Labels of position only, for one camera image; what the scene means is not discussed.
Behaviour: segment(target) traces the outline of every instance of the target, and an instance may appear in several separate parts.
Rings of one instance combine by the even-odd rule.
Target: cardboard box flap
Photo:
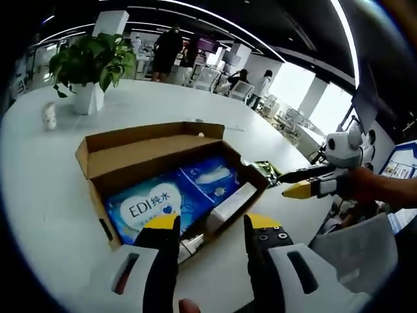
[[[98,177],[139,162],[221,141],[224,126],[169,123],[87,136],[76,152],[84,176]]]

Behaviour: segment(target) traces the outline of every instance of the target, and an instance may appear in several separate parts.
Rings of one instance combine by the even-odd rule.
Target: potted plant
[[[80,37],[50,60],[49,71],[55,78],[54,89],[62,83],[75,93],[74,109],[78,114],[92,114],[103,107],[104,93],[111,83],[116,87],[122,75],[135,66],[136,57],[121,35],[100,33],[97,37]]]

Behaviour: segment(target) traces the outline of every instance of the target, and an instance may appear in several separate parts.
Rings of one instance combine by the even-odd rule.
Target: small white figurine
[[[53,130],[57,126],[57,118],[55,114],[55,103],[48,102],[45,104],[42,112],[42,120],[45,130]]]

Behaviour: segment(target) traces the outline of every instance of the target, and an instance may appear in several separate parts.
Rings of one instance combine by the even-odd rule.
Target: office desk
[[[41,108],[57,104],[57,129],[43,130]],[[20,97],[7,111],[1,133],[1,184],[12,232],[32,270],[55,297],[78,291],[93,266],[111,253],[94,213],[74,153],[90,134],[155,123],[195,121],[226,125],[224,140],[248,161],[269,160],[281,171],[308,161],[243,103],[164,83],[121,80],[110,87],[96,115],[72,113],[72,98],[52,86]],[[296,243],[308,244],[331,198],[283,198],[267,190],[252,212],[279,220]],[[180,268],[175,298],[189,297],[202,312],[233,312],[253,299],[246,270],[242,218]]]

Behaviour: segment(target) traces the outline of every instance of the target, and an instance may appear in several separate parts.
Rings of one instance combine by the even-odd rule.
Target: blue package
[[[105,208],[123,243],[128,245],[134,243],[150,219],[161,214],[179,214],[182,235],[239,188],[236,176],[222,158],[211,158],[111,196]]]

